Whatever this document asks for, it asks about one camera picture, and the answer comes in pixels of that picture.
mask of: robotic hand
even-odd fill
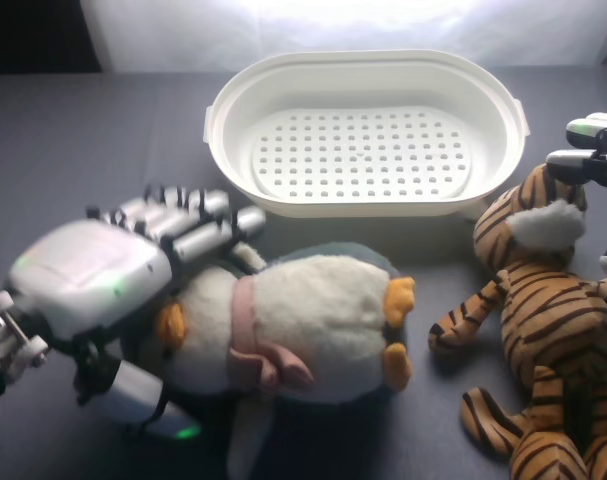
[[[10,270],[0,291],[0,396],[54,348],[76,362],[79,404],[140,433],[194,436],[199,424],[169,401],[168,386],[106,346],[150,322],[208,263],[235,261],[232,247],[259,233],[265,215],[230,213],[220,191],[161,188],[105,214],[88,208],[87,217],[43,237]]]
[[[593,113],[572,120],[566,128],[567,140],[578,150],[557,150],[548,155],[548,171],[567,184],[594,181],[607,187],[607,113]],[[607,272],[607,251],[600,258]]]

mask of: white fluffy belly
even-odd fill
[[[283,392],[305,401],[353,400],[383,383],[383,300],[387,272],[350,257],[316,256],[257,275],[257,336],[310,368],[314,389]]]

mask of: white backdrop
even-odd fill
[[[81,0],[105,70],[240,70],[283,52],[432,48],[484,65],[590,65],[607,0]]]

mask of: table surface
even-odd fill
[[[607,112],[607,67],[504,68],[492,72],[523,106],[532,131],[520,182],[556,149],[574,118]],[[228,190],[247,200],[216,168],[202,143],[205,108],[230,78],[224,74],[0,77],[0,282],[35,239],[83,215],[88,204],[112,207],[150,181]],[[587,186],[588,232],[573,269],[603,275],[607,190]],[[389,402],[328,412],[282,406],[253,478],[507,478],[506,462],[479,452],[458,420],[461,394],[490,390],[508,409],[526,398],[505,366],[498,314],[476,348],[445,367],[427,348],[433,322],[485,284],[472,250],[472,226],[458,217],[295,220],[270,215],[256,242],[267,258],[331,240],[352,240],[388,256],[416,279],[408,317],[415,366],[409,388]],[[222,478],[228,431],[172,443],[124,444],[121,430],[76,405],[72,362],[56,353],[0,399],[0,479]]]

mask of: plush toy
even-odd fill
[[[191,394],[247,393],[228,454],[237,480],[249,476],[275,396],[338,404],[382,385],[405,388],[412,367],[399,333],[414,281],[356,244],[302,250],[269,266],[247,245],[233,253],[257,273],[202,271],[157,316],[142,356],[156,356],[161,376]],[[171,354],[160,356],[161,347]]]
[[[501,309],[505,357],[531,403],[510,416],[477,388],[463,395],[460,416],[478,444],[511,455],[513,479],[607,480],[607,278],[564,270],[586,206],[583,188],[554,180],[546,166],[501,195],[474,228],[475,252],[494,279],[430,330],[434,352],[455,354]],[[579,392],[588,393],[591,418],[571,410]],[[581,455],[567,433],[585,417],[591,435]]]

